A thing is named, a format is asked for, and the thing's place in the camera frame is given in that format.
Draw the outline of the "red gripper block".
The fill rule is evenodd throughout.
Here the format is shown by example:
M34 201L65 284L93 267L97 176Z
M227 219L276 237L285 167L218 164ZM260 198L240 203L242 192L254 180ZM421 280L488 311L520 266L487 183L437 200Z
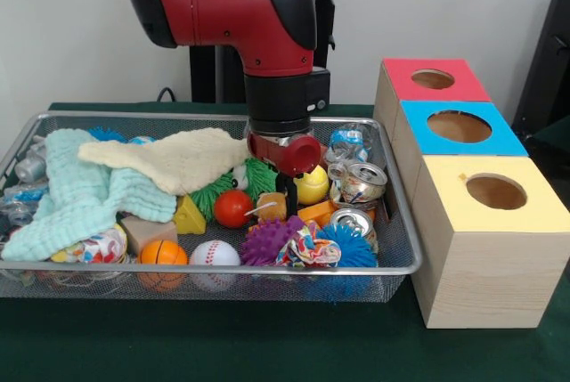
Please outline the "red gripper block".
M287 195L288 216L297 215L297 186L294 178L311 173L320 163L320 143L310 134L295 134L288 137L248 134L248 148L257 159L275 167L275 190Z

